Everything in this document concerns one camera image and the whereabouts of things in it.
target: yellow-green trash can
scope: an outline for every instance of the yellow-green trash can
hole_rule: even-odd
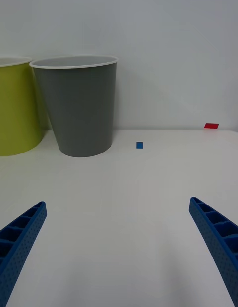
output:
[[[0,156],[26,152],[42,139],[30,58],[0,58]]]

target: white rim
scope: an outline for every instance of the white rim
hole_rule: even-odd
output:
[[[22,65],[31,61],[29,57],[0,57],[0,67]]]
[[[107,58],[107,61],[99,62],[96,64],[86,64],[86,65],[75,65],[75,66],[50,66],[50,65],[40,65],[43,61],[51,61],[51,60],[57,60],[57,59],[64,59],[64,58],[82,58],[82,57],[95,57],[97,59],[99,58]],[[30,66],[33,68],[40,68],[40,69],[74,69],[74,68],[88,68],[88,67],[99,67],[99,66],[106,66],[115,64],[118,62],[118,58],[114,56],[107,56],[107,55],[80,55],[80,56],[62,56],[62,57],[54,57],[54,58],[44,58],[41,60],[34,60],[30,63]]]

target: bin rim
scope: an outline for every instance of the bin rim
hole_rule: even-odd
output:
[[[98,59],[96,63],[93,64],[81,64],[81,65],[46,65],[47,61],[55,60],[62,60],[62,59],[76,59],[76,58],[95,58]],[[30,66],[33,68],[40,68],[40,69],[77,69],[77,68],[89,68],[89,67],[99,67],[99,66],[106,66],[115,64],[118,62],[118,58],[115,56],[108,56],[108,55],[76,55],[76,56],[60,56],[60,57],[50,57],[50,58],[43,58],[40,60],[34,60],[30,63]]]
[[[32,59],[29,57],[14,57],[14,56],[0,57],[0,67],[22,65],[30,63],[31,61]]]

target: white wall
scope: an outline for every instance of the white wall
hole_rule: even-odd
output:
[[[237,3],[0,0],[0,54],[116,55],[116,127],[238,130]]]

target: small blue rectangle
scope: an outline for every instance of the small blue rectangle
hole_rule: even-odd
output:
[[[143,142],[136,142],[136,148],[142,149],[143,148]]]

